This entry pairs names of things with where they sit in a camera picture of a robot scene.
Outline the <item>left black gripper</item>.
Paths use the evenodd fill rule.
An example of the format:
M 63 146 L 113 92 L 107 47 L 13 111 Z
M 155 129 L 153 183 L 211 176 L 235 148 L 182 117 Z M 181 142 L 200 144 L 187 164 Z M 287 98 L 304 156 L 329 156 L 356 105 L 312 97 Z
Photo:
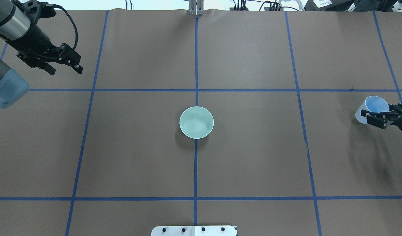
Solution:
M 17 58 L 22 60 L 30 68 L 42 69 L 51 76 L 54 76 L 56 72 L 54 67 L 47 63 L 54 62 L 54 59 L 38 57 L 27 50 L 46 57 L 59 57 L 60 54 L 62 64 L 72 67 L 78 74 L 82 74 L 83 72 L 83 67 L 80 64 L 81 56 L 66 43 L 63 43 L 60 48 L 53 45 L 49 36 L 40 28 L 30 29 L 24 36 L 17 39 L 16 43 L 20 46 L 17 48 Z

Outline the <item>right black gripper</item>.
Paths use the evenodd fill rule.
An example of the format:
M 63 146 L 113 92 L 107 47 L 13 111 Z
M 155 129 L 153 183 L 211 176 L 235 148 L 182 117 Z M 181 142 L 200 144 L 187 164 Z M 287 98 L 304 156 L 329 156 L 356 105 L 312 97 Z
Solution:
M 361 110 L 360 115 L 367 119 L 367 124 L 374 127 L 386 129 L 389 125 L 394 125 L 402 131 L 402 103 L 391 104 L 389 112 Z

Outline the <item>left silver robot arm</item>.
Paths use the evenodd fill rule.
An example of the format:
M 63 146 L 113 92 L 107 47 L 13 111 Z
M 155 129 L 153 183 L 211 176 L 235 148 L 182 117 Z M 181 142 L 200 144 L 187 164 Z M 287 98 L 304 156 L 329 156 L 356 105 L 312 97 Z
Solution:
M 60 9 L 74 28 L 74 45 L 67 43 L 55 46 L 49 36 L 37 25 L 42 18 L 56 16 Z M 56 72 L 51 63 L 66 65 L 78 74 L 83 72 L 81 55 L 76 52 L 78 29 L 65 8 L 57 4 L 28 0 L 0 0 L 0 39 L 5 42 L 0 53 L 0 109 L 12 106 L 29 90 L 29 83 L 12 67 L 3 61 L 8 46 L 17 50 L 17 58 L 31 68 L 41 69 L 51 76 Z

